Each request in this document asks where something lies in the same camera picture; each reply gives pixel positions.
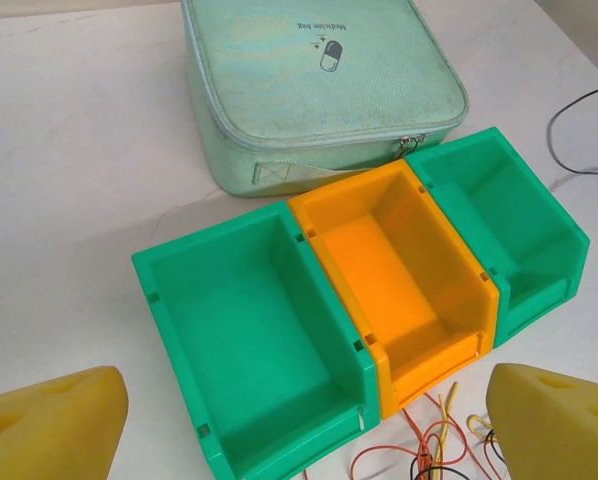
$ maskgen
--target green storage bin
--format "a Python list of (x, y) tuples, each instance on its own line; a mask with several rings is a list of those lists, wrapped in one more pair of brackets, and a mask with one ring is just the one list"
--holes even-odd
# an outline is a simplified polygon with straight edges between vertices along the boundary
[(499, 288), (495, 347), (575, 296), (590, 241), (498, 129), (407, 161)]
[(133, 256), (218, 480), (278, 480), (379, 424), (374, 363), (277, 203)]

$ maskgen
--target mint green bag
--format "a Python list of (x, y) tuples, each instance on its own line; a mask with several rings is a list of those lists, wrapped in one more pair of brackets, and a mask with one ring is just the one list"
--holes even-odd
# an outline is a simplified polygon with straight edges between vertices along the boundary
[(409, 0), (183, 0), (217, 183), (305, 191), (439, 143), (465, 89)]

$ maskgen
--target zipper pull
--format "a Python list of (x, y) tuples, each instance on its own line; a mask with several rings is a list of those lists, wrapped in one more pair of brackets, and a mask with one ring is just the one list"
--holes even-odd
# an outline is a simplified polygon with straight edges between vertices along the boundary
[(402, 158), (406, 152), (408, 154), (414, 153), (417, 150), (417, 147), (420, 143), (426, 139), (426, 135), (422, 133), (421, 135), (404, 135), (403, 137), (399, 137), (399, 149), (397, 150), (397, 155), (395, 156), (395, 160)]

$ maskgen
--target pill icon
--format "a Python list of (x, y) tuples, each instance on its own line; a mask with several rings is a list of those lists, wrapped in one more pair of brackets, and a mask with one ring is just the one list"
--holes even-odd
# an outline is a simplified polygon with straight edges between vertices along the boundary
[(323, 56), (321, 57), (321, 68), (326, 72), (334, 72), (339, 66), (342, 52), (343, 47), (341, 44), (335, 40), (330, 40), (326, 44)]

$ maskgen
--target orange storage bin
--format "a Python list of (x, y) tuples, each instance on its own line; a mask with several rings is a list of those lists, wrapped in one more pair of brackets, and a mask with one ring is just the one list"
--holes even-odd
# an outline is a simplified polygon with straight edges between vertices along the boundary
[(492, 349), (499, 292), (405, 161), (290, 206), (377, 365), (383, 418)]

